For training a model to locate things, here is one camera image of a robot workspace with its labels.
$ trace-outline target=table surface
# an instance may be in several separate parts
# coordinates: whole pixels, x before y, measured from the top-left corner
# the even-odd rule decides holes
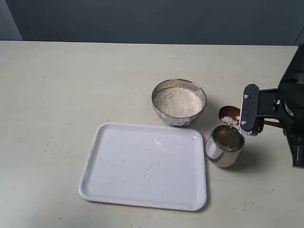
[[[296,47],[0,42],[0,226],[10,228],[303,227],[304,170],[292,168],[282,130],[246,136],[232,169],[206,164],[198,212],[84,200],[78,183],[96,128],[166,125],[151,92],[184,78],[206,92],[189,127],[204,138],[220,107],[240,107],[244,87],[274,88]]]

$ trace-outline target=metal cup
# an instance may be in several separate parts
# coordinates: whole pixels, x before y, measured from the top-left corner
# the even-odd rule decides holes
[[[244,136],[237,128],[221,125],[211,133],[206,144],[206,154],[212,163],[226,168],[238,160],[244,143]]]

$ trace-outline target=plastic tray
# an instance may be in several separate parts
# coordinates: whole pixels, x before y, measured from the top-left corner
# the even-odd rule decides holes
[[[192,129],[105,123],[79,193],[90,201],[198,210],[207,199],[203,138]]]

